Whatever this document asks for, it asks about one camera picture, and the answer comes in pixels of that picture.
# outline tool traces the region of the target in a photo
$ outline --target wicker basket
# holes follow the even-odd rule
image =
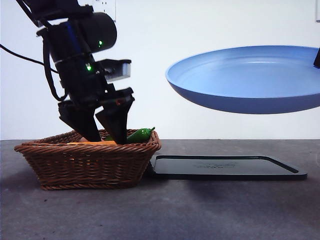
[[[101,137],[108,133],[100,130]],[[120,189],[140,181],[150,158],[161,148],[155,131],[144,143],[125,145],[67,144],[78,142],[75,131],[15,146],[35,171],[41,188]]]

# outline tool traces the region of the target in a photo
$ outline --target green led light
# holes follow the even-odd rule
[[[85,64],[85,66],[88,71],[92,70],[92,66],[90,65],[90,63]]]

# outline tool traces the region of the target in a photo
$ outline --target black plastic tray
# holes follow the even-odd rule
[[[192,180],[304,180],[307,173],[268,156],[155,155],[152,177]]]

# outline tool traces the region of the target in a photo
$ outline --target green pepper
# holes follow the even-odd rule
[[[127,144],[136,144],[136,143],[143,143],[147,140],[149,140],[151,136],[151,132],[155,129],[153,127],[152,129],[149,128],[141,128],[137,131],[135,131],[133,134],[128,136],[126,138],[126,143]]]
[[[103,140],[103,141],[113,141],[114,139],[112,138],[111,135],[107,135],[107,136],[105,136],[105,137],[102,137],[102,140]]]

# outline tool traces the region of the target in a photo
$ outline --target blue frying pan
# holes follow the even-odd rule
[[[198,105],[232,113],[280,114],[320,106],[318,49],[246,46],[211,51],[173,64],[166,78]]]

